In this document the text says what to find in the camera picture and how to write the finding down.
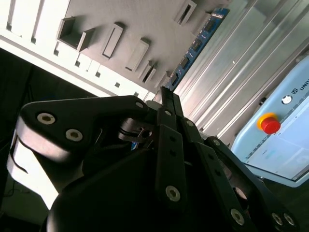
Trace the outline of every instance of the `black metal bracket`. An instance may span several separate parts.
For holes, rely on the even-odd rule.
[[[228,164],[239,176],[239,184],[246,186],[249,212],[252,221],[260,231],[298,231],[299,224],[294,216],[280,203],[267,187],[231,152],[218,138],[208,137],[206,145]]]

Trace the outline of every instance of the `wall-mounted holder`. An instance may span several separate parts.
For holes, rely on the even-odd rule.
[[[113,24],[102,50],[102,55],[105,58],[110,59],[112,57],[112,53],[120,40],[123,30],[123,27],[121,27],[118,23]]]
[[[158,87],[161,87],[161,86],[165,86],[166,82],[169,80],[169,76],[170,76],[170,72],[165,71],[162,78],[156,83],[156,85],[154,87],[158,88]]]
[[[89,46],[95,29],[92,28],[80,34],[73,31],[74,23],[75,17],[62,19],[57,34],[57,40],[81,52]]]
[[[148,48],[149,43],[146,42],[144,39],[140,39],[130,59],[126,63],[126,69],[131,72],[135,72],[137,67],[140,65],[141,60],[144,58]]]
[[[147,65],[145,66],[144,70],[141,72],[139,79],[143,83],[147,83],[154,76],[155,72],[156,72],[156,64],[149,61]]]
[[[178,8],[174,17],[174,21],[180,26],[183,26],[190,18],[196,6],[197,4],[192,2],[191,0],[185,0],[184,3],[180,6],[180,8]]]

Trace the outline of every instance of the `red button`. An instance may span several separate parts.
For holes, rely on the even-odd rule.
[[[281,124],[274,117],[268,117],[262,121],[261,127],[266,134],[274,134],[280,130]]]

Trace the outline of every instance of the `logo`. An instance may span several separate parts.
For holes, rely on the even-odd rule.
[[[292,92],[291,92],[291,93],[296,94],[297,92],[298,92],[298,89],[297,89],[297,88],[295,88],[295,89],[293,89],[293,90],[292,90]]]

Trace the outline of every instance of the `blue circuit board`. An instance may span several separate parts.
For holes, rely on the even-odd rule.
[[[188,72],[189,68],[192,66],[193,62],[196,60],[213,34],[216,32],[224,18],[227,16],[228,12],[229,10],[226,8],[216,8],[212,12],[209,20],[204,25],[196,39],[193,41],[192,45],[186,52],[185,56],[182,58],[177,68],[171,74],[165,87],[171,91],[174,91],[179,82],[181,82],[185,74]]]

